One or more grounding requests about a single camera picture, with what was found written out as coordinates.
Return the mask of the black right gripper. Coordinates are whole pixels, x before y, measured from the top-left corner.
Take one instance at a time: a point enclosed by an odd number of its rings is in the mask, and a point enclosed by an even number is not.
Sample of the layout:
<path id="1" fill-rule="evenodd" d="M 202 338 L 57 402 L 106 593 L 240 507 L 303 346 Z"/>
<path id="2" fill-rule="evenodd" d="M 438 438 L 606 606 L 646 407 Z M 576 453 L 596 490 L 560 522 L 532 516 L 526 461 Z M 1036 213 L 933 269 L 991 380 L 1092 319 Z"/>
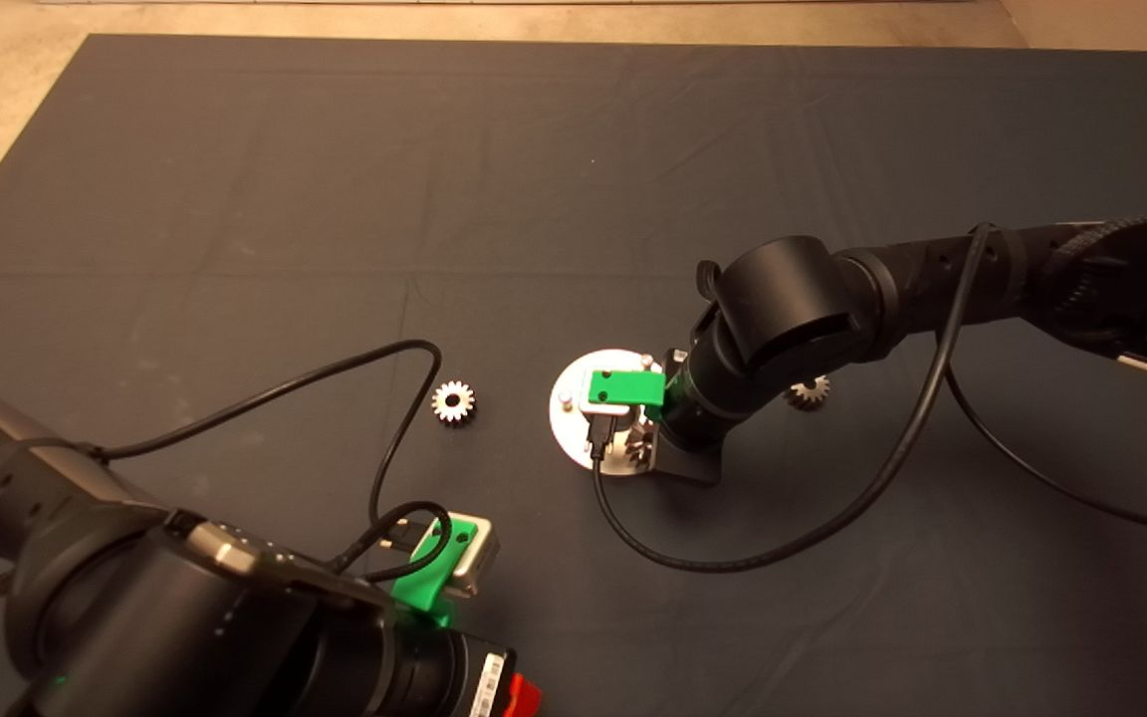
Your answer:
<path id="1" fill-rule="evenodd" d="M 707 412 L 663 413 L 651 445 L 651 473 L 664 478 L 713 488 L 723 478 L 723 446 L 734 427 Z"/>

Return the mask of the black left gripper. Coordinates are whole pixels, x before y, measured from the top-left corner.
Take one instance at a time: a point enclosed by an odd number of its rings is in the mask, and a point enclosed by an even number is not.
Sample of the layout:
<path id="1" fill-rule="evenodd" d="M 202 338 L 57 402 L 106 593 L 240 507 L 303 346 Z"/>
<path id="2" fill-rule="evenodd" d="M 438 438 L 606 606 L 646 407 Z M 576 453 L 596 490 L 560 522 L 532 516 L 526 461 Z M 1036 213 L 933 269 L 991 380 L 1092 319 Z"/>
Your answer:
<path id="1" fill-rule="evenodd" d="M 516 672 L 516 652 L 452 629 L 397 633 L 391 716 L 536 717 L 543 691 Z"/>

